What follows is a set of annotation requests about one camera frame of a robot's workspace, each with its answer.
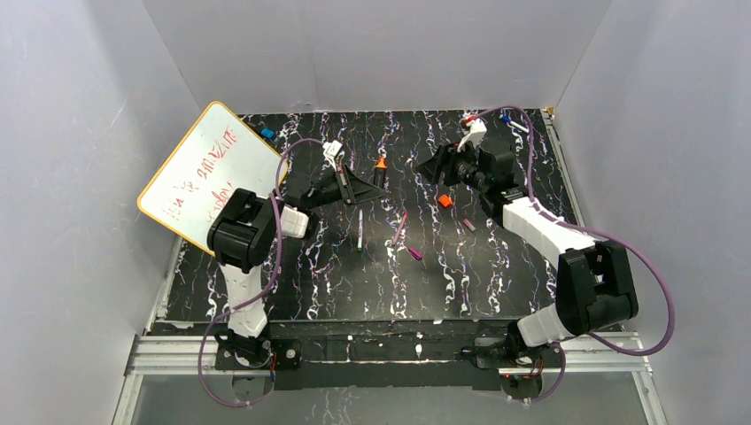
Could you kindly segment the orange marker cap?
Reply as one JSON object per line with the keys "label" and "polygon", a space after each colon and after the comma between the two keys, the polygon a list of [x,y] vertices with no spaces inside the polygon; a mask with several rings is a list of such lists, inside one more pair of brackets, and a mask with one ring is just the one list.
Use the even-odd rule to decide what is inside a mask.
{"label": "orange marker cap", "polygon": [[443,208],[450,208],[453,206],[453,200],[446,194],[440,195],[437,199],[437,203]]}

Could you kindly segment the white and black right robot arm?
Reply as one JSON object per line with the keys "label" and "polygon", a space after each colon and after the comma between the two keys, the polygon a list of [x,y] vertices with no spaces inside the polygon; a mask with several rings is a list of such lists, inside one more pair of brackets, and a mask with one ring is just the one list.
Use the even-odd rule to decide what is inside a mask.
{"label": "white and black right robot arm", "polygon": [[519,236],[556,272],[554,302],[511,322],[499,341],[464,347],[460,356],[478,368],[533,357],[543,347],[635,317],[639,302],[626,247],[568,227],[535,206],[515,181],[513,153],[491,153],[471,143],[442,144],[418,166],[430,184],[473,189],[489,219]]}

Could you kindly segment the black orange highlighter marker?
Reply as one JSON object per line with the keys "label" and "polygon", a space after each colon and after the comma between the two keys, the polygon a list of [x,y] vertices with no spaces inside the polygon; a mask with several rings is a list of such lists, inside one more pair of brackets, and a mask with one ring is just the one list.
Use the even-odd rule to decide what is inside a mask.
{"label": "black orange highlighter marker", "polygon": [[385,162],[385,156],[381,156],[374,166],[373,172],[373,184],[380,189],[383,189],[385,186],[387,171],[388,167]]}

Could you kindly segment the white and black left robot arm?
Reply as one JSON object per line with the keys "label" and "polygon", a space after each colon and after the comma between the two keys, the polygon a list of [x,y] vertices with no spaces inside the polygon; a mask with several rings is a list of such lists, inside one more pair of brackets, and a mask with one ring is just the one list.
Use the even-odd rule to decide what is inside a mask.
{"label": "white and black left robot arm", "polygon": [[206,238],[228,292],[227,327],[214,335],[222,350],[251,368],[271,363],[274,344],[265,331],[261,274],[272,244],[312,236],[320,221],[314,213],[318,207],[357,205],[385,196],[386,173],[386,166],[379,164],[366,181],[348,166],[336,166],[317,182],[306,177],[290,179],[282,198],[261,197],[248,189],[237,189],[231,195]]}

